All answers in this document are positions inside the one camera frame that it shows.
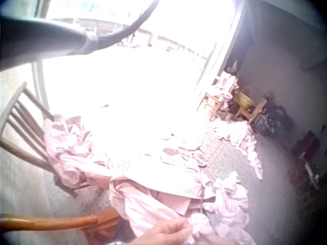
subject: wooden chair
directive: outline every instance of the wooden chair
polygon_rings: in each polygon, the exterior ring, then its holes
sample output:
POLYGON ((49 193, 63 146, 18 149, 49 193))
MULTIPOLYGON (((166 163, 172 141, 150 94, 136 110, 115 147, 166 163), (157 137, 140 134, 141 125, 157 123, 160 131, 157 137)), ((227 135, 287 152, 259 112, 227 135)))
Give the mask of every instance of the wooden chair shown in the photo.
POLYGON ((237 118, 240 115, 243 115, 248 120, 248 124, 250 125, 253 122, 253 120, 257 117, 257 115, 262 112, 262 109, 266 103, 267 100, 262 99, 252 113, 249 113, 247 110, 240 107, 238 112, 234 116, 234 120, 237 120, 237 118))
MULTIPOLYGON (((217 84, 214 87, 224 89, 231 93, 235 86, 237 85, 237 78, 232 76, 226 72, 223 72, 221 77, 216 77, 218 80, 217 84)), ((212 109, 212 115, 210 117, 210 121, 212 118, 217 117, 221 107, 223 106, 224 102, 219 101, 218 97, 210 95, 210 92, 206 92, 204 97, 201 99, 197 111, 199 110, 202 103, 205 103, 204 107, 209 106, 212 109)))
POLYGON ((2 214, 0 227, 9 231, 56 231, 81 229, 89 245, 101 244, 98 236, 112 240, 116 235, 119 214, 114 208, 76 218, 36 218, 16 214, 2 214))
POLYGON ((43 115, 54 120, 53 115, 38 101, 38 99, 31 93, 31 91, 26 87, 27 83, 24 82, 14 93, 13 97, 10 99, 8 105, 4 109, 0 118, 0 147, 10 152, 14 156, 36 166, 42 168, 48 172, 54 174, 55 185, 69 193, 73 197, 77 194, 74 190, 88 187, 89 185, 82 185, 79 188, 71 189, 64 186, 48 162, 48 157, 44 144, 44 131, 33 118, 32 114, 28 109, 19 101, 20 96, 24 93, 27 98, 43 113, 43 115), (18 147, 14 143, 5 139, 2 134, 5 126, 9 124, 18 133, 22 139, 40 156, 40 158, 35 157, 29 152, 18 147))

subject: hand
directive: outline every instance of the hand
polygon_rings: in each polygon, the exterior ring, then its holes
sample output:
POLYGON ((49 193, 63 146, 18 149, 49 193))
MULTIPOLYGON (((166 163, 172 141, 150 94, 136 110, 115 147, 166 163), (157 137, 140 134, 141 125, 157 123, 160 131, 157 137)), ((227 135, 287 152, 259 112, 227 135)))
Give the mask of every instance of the hand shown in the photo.
POLYGON ((182 245, 192 234, 192 229, 185 218, 158 222, 129 245, 182 245))

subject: black hose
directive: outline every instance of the black hose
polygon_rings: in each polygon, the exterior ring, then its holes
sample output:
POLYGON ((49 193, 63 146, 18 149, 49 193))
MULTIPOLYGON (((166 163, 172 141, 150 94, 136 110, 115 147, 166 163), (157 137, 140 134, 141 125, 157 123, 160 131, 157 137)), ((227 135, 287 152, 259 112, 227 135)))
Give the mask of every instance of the black hose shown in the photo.
POLYGON ((108 37, 99 37, 98 38, 98 50, 102 50, 104 48, 110 47, 129 35, 133 34, 140 26, 150 17, 152 12, 157 7, 160 0, 154 0, 151 5, 147 8, 146 11, 129 27, 111 35, 108 37))

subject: fabric pile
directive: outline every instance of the fabric pile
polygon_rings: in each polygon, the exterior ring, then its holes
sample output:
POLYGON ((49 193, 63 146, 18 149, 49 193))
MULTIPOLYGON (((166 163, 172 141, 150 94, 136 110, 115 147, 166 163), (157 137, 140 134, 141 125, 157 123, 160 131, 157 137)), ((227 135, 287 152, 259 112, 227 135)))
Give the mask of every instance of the fabric pile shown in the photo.
POLYGON ((208 93, 223 103, 220 108, 221 110, 226 110, 228 108, 228 102, 233 98, 231 92, 237 88, 237 78, 223 71, 217 84, 211 86, 208 93))
MULTIPOLYGON (((217 179, 213 185, 200 170, 204 160, 195 144, 189 149, 180 141, 178 146, 175 136, 164 142, 162 154, 141 156, 127 173, 110 181, 110 203, 129 220, 135 235, 141 236, 158 221, 180 216, 187 217, 193 225, 194 237, 215 233, 209 219, 199 213, 202 207, 215 213, 220 221, 215 227, 220 237, 236 239, 239 244, 255 244, 243 230, 249 222, 248 197, 237 173, 231 173, 224 181, 217 179)), ((189 244, 195 243, 193 236, 188 239, 189 244)))
MULTIPOLYGON (((249 222, 247 190, 234 171, 215 183, 203 172, 206 166, 200 143, 166 137, 133 159, 122 173, 108 168, 108 157, 98 151, 92 132, 81 117, 55 115, 45 134, 49 162, 64 185, 76 188, 83 182, 109 188, 110 203, 141 236, 157 222, 186 217, 193 225, 188 243, 200 234, 217 233, 241 245, 255 244, 243 229, 249 222), (202 210, 220 222, 213 228, 202 210)), ((242 142, 238 144, 244 150, 242 142)))
POLYGON ((214 131, 218 139, 229 140, 254 167, 257 177, 262 180, 263 170, 261 161, 258 159, 258 154, 255 151, 256 140, 253 135, 252 128, 246 121, 222 121, 214 122, 214 131))
POLYGON ((50 165, 61 182, 70 188, 89 184, 108 189, 113 170, 109 159, 97 147, 91 130, 86 129, 80 116, 65 119, 54 115, 51 128, 44 135, 50 165))

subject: chair backrest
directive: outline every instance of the chair backrest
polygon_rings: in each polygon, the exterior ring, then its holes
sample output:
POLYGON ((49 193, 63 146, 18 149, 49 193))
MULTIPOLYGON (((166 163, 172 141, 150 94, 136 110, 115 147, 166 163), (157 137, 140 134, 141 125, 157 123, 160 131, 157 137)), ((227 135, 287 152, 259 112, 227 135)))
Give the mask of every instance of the chair backrest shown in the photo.
POLYGON ((267 100, 265 98, 263 98, 259 104, 256 106, 255 110, 252 112, 252 114, 258 114, 262 112, 262 108, 265 106, 265 104, 267 103, 267 100))
POLYGON ((16 90, 10 99, 1 115, 0 146, 16 157, 53 173, 54 171, 48 163, 48 158, 46 156, 44 131, 33 118, 26 106, 19 101, 19 98, 23 93, 43 113, 45 117, 51 121, 54 120, 53 115, 51 115, 51 113, 27 88, 27 83, 23 82, 23 84, 16 90), (9 124, 22 137, 22 139, 41 157, 41 159, 33 156, 2 136, 4 128, 7 124, 9 124))

